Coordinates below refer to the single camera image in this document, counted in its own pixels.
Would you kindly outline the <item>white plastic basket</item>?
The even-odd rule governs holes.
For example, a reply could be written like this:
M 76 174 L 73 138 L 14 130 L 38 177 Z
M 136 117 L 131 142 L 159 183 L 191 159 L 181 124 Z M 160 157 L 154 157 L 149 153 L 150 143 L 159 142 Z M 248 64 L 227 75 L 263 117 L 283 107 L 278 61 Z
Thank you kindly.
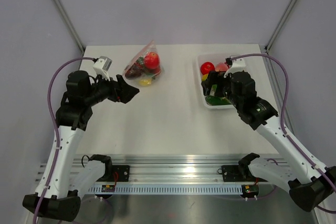
M 203 54 L 196 57 L 201 100 L 209 110 L 233 109 L 231 96 L 233 74 L 247 72 L 244 59 L 238 54 Z

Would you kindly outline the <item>yellow lemon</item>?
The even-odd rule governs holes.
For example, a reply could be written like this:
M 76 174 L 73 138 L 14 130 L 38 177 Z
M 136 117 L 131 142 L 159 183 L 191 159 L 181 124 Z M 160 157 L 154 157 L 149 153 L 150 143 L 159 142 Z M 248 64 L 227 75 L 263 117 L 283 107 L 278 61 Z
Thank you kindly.
M 152 84 L 153 79 L 142 79 L 138 82 L 138 84 L 142 87 L 147 87 L 150 86 Z

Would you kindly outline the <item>dark red apple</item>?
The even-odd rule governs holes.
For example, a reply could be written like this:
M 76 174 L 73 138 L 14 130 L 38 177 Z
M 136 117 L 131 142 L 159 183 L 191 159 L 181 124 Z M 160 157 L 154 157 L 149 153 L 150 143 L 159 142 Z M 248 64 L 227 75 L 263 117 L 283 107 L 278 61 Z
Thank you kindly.
M 141 77 L 143 74 L 143 68 L 140 64 L 134 63 L 124 74 L 128 80 L 133 80 Z

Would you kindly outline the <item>clear zip top bag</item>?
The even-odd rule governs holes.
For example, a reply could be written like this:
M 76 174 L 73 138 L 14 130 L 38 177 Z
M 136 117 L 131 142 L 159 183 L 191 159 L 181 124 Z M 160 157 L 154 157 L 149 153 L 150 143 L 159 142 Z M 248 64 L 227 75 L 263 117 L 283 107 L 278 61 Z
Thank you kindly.
M 139 86 L 152 85 L 163 72 L 161 58 L 154 40 L 144 46 L 127 64 L 123 76 Z

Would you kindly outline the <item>strawberry bunch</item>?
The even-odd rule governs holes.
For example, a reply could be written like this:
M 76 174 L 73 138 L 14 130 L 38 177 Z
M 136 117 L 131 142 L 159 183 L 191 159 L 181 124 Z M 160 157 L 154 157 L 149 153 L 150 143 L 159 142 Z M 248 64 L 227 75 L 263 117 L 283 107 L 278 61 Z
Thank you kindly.
M 147 76 L 151 78 L 155 78 L 155 76 L 159 75 L 161 73 L 161 65 L 159 65 L 156 69 L 148 69 L 144 65 L 144 58 L 145 57 L 139 57 L 135 63 L 138 63 L 143 68 L 143 74 L 142 76 Z

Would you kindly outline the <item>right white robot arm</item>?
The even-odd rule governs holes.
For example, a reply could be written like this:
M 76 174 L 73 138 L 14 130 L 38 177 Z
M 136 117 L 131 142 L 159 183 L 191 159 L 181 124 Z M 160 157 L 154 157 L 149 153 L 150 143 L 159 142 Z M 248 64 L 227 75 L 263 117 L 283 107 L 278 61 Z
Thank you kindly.
M 335 167 L 314 157 L 286 130 L 277 110 L 258 97 L 255 81 L 248 72 L 210 71 L 201 83 L 204 95 L 216 86 L 215 95 L 225 97 L 237 110 L 241 120 L 263 136 L 286 160 L 291 170 L 269 165 L 257 154 L 240 160 L 239 176 L 244 180 L 262 178 L 288 192 L 295 204 L 310 212 L 335 192 Z

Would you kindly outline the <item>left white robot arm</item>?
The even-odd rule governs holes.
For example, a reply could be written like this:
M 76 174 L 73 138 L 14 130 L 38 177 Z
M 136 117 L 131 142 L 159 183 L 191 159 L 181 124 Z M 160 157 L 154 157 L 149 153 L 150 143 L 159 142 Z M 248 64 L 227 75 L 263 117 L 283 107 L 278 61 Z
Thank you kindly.
M 47 166 L 35 192 L 23 199 L 23 207 L 33 213 L 34 223 L 39 217 L 73 221 L 83 196 L 96 181 L 118 180 L 109 156 L 90 156 L 74 180 L 70 179 L 72 163 L 93 115 L 92 107 L 105 99 L 126 104 L 140 92 L 119 74 L 116 80 L 98 75 L 91 83 L 90 75 L 82 70 L 68 75 L 66 89 L 60 108 L 51 115 L 55 139 Z

